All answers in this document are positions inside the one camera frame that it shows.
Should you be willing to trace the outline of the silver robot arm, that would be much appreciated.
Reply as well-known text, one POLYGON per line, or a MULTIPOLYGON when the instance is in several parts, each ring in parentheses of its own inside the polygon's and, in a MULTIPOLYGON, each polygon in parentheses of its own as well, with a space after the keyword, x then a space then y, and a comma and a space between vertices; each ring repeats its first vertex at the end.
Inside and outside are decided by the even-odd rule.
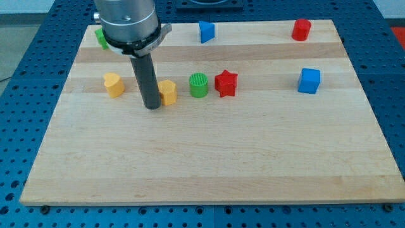
POLYGON ((94 20, 101 24, 106 42, 116 54, 130 58, 144 106, 161 106, 151 52, 172 31, 162 24, 154 0, 95 0, 94 20))

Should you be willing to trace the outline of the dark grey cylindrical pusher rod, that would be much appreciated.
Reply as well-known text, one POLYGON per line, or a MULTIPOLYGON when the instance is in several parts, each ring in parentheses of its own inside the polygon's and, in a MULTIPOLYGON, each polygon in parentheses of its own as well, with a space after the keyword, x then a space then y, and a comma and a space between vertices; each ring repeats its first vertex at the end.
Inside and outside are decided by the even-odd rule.
POLYGON ((150 54, 130 59, 144 106, 155 110, 161 106, 158 83, 150 54))

